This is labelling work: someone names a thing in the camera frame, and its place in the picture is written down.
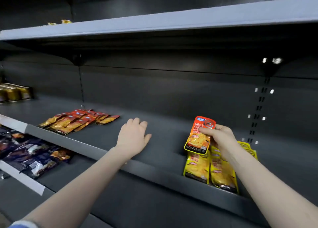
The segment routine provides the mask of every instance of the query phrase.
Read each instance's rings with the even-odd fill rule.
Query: person's left arm
[[[149,142],[151,134],[145,136],[147,122],[139,124],[139,121],[139,118],[129,119],[122,126],[115,147],[23,220],[34,222],[41,228],[78,227],[121,166]]]

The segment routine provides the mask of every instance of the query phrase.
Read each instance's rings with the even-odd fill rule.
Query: person's left hand
[[[151,134],[145,136],[148,123],[146,121],[139,122],[139,118],[129,119],[127,123],[121,127],[118,134],[115,148],[127,154],[129,159],[139,154],[151,138]]]

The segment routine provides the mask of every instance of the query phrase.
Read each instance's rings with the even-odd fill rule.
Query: hand
[[[200,132],[211,136],[211,142],[221,152],[233,145],[238,145],[236,138],[229,127],[217,124],[215,129],[200,128]]]
[[[147,122],[143,121],[139,124],[139,118],[129,119],[125,123],[118,134],[116,149],[120,149],[123,154],[128,155],[128,159],[139,154],[147,145],[151,138],[151,134],[145,136]]]

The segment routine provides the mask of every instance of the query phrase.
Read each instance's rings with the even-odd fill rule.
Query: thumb
[[[145,146],[146,146],[147,143],[149,142],[150,138],[151,138],[151,134],[147,134],[147,135],[144,137],[143,140],[145,141]]]
[[[210,135],[210,136],[213,136],[213,135],[217,134],[217,132],[219,132],[219,130],[205,128],[205,127],[201,127],[199,129],[200,129],[201,133],[206,134],[206,135]]]

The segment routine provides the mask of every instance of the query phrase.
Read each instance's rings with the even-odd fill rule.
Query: sleeve
[[[19,220],[12,223],[12,225],[10,225],[8,228],[39,228],[39,227],[33,222],[30,222],[27,220]]]

